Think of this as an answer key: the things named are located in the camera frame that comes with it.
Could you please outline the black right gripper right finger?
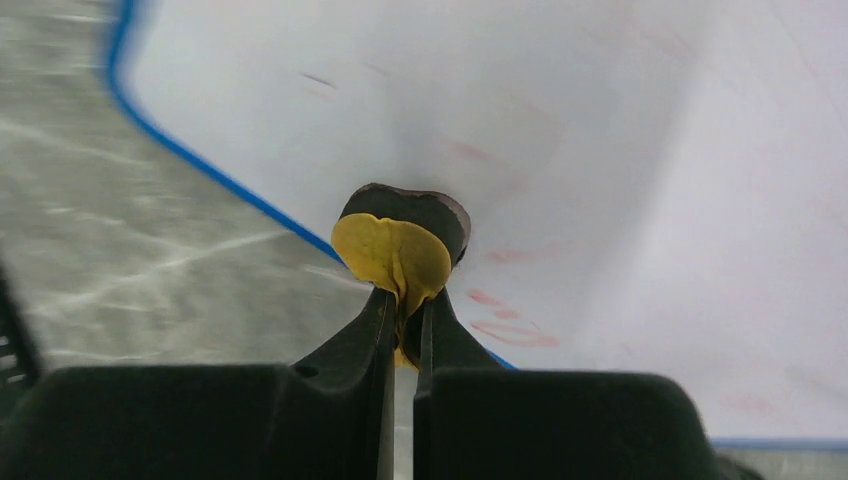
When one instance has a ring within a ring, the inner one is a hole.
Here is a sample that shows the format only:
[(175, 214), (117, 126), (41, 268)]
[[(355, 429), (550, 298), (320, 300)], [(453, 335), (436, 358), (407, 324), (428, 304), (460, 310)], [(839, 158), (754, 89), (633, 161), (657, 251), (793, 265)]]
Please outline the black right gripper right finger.
[(446, 293), (411, 319), (417, 479), (718, 479), (698, 412), (652, 374), (509, 369)]

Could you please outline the blue framed whiteboard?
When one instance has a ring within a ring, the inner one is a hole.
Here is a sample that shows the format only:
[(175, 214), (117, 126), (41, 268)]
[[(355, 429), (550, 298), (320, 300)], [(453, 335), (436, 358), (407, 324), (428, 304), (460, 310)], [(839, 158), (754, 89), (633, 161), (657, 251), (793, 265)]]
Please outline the blue framed whiteboard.
[(733, 448), (847, 446), (843, 1), (120, 1), (157, 142), (323, 252), (370, 182), (460, 203), (509, 365), (678, 382)]

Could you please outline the yellow black whiteboard eraser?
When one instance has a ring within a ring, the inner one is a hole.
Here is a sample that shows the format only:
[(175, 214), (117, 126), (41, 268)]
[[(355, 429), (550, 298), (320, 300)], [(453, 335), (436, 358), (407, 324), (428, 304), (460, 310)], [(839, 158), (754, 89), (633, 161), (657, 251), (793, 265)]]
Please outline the yellow black whiteboard eraser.
[(394, 295), (395, 357), (420, 368), (421, 327), (411, 318), (445, 288), (463, 258), (471, 217), (452, 197), (370, 183), (356, 190), (330, 243), (352, 275)]

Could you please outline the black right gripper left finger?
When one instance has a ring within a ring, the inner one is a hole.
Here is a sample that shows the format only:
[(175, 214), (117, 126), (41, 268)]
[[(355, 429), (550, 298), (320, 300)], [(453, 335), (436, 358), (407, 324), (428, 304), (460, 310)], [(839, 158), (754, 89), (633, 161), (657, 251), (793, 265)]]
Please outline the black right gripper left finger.
[(293, 365), (57, 370), (4, 425), (5, 479), (388, 479), (395, 299)]

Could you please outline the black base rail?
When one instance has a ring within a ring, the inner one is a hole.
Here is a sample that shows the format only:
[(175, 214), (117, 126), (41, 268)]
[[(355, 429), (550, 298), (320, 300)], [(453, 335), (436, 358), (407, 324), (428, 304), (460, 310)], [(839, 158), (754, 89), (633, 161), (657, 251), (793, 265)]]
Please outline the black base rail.
[(39, 380), (42, 362), (1, 268), (1, 422)]

